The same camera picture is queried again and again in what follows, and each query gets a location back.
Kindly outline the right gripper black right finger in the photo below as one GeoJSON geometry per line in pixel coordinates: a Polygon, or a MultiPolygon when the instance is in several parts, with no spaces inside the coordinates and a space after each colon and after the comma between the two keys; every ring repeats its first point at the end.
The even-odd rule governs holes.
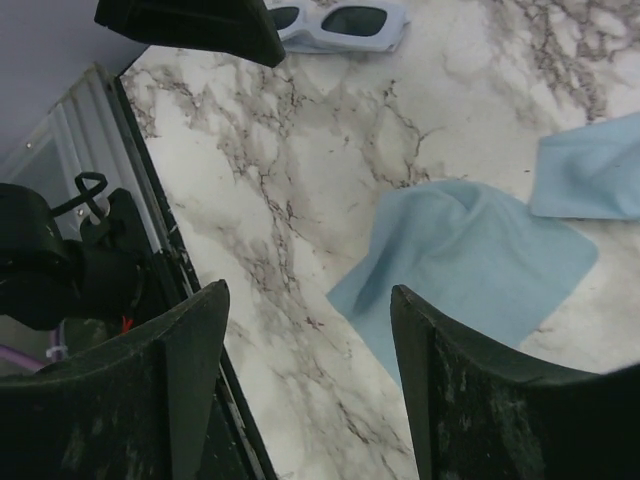
{"type": "Polygon", "coordinates": [[[639,369],[594,374],[511,349],[405,286],[392,331],[423,479],[635,479],[639,369]]]}

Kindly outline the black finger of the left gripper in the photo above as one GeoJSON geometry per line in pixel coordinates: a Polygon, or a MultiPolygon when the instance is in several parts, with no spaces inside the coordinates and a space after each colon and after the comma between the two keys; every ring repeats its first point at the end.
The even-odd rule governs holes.
{"type": "Polygon", "coordinates": [[[94,21],[148,45],[227,53],[267,67],[285,58],[260,0],[100,0],[94,21]]]}

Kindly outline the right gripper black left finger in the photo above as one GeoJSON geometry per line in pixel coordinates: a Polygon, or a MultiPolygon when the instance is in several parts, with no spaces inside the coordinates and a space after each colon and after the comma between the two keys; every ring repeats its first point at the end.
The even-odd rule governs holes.
{"type": "Polygon", "coordinates": [[[124,335],[3,377],[2,478],[195,478],[229,307],[220,280],[124,335]]]}

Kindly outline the light blue cleaning cloth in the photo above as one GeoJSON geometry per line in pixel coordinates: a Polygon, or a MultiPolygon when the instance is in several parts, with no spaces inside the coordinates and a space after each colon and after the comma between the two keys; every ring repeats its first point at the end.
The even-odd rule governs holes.
{"type": "Polygon", "coordinates": [[[447,316],[516,348],[597,258],[596,245],[577,230],[531,215],[494,187],[429,182],[381,197],[366,256],[327,298],[398,381],[394,286],[409,287],[447,316]]]}

